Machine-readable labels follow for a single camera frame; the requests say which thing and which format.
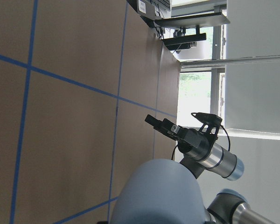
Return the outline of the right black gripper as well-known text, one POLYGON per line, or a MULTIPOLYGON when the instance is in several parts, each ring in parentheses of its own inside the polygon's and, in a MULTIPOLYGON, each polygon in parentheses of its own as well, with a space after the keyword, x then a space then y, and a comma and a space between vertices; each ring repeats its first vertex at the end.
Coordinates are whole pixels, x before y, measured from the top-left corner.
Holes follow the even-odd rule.
POLYGON ((218 139, 213 133, 202 133, 193 128, 178 127, 168 119, 163 121, 148 114, 145 122, 169 138, 178 137, 178 149, 184 155, 202 161, 210 154, 211 148, 218 139))

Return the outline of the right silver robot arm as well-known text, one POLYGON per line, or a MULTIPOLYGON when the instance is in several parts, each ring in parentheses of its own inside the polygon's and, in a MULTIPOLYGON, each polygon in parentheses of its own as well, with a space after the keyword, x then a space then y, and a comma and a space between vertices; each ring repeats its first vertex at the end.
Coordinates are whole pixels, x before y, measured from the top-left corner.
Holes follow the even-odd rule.
POLYGON ((218 143, 222 119, 215 114, 193 113, 202 123, 199 129, 186 128, 168 119, 147 115, 145 121, 156 131, 177 142, 182 163, 199 176, 207 170, 232 181, 234 187, 252 197, 252 204, 268 215, 268 223, 280 224, 280 138, 236 136, 235 151, 218 143))

